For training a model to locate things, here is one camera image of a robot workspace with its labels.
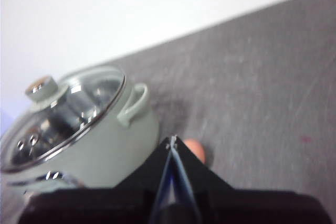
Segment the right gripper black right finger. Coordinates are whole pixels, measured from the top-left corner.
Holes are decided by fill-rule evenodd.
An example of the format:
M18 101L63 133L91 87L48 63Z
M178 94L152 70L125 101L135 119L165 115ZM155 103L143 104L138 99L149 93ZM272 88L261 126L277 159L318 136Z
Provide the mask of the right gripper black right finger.
M178 136L174 152L204 223L332 223L320 201L310 195L235 188L207 168Z

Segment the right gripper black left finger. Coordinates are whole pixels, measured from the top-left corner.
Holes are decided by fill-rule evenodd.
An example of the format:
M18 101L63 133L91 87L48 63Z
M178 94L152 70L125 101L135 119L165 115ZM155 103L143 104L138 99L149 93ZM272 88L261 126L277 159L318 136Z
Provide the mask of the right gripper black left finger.
M108 188L72 188L32 196L19 223L131 223L148 220L158 191L170 139L122 182Z

